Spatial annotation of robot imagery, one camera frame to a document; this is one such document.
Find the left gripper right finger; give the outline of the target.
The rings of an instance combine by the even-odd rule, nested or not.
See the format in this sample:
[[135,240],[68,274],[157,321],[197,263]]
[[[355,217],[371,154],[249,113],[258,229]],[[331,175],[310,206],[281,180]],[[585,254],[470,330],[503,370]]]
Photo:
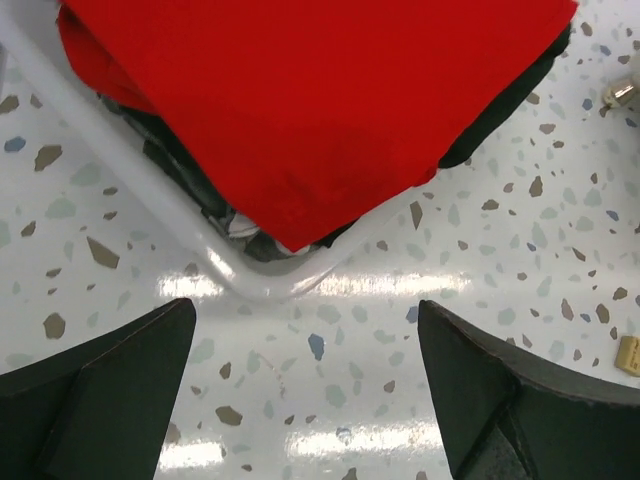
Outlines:
[[639,392],[564,368],[433,301],[418,337],[455,479],[636,479]]

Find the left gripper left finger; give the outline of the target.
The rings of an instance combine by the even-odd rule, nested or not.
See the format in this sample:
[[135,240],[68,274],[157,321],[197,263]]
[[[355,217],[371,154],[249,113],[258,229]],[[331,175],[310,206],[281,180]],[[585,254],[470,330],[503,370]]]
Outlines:
[[153,478],[195,325],[176,299],[3,374],[2,478]]

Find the round beige drawer organizer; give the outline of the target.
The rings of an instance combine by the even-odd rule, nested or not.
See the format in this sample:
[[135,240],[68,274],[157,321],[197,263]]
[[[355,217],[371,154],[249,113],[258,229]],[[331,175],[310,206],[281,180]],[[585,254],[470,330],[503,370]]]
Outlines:
[[631,73],[628,76],[611,83],[603,92],[602,99],[609,108],[620,108],[628,104],[639,92],[639,73]]

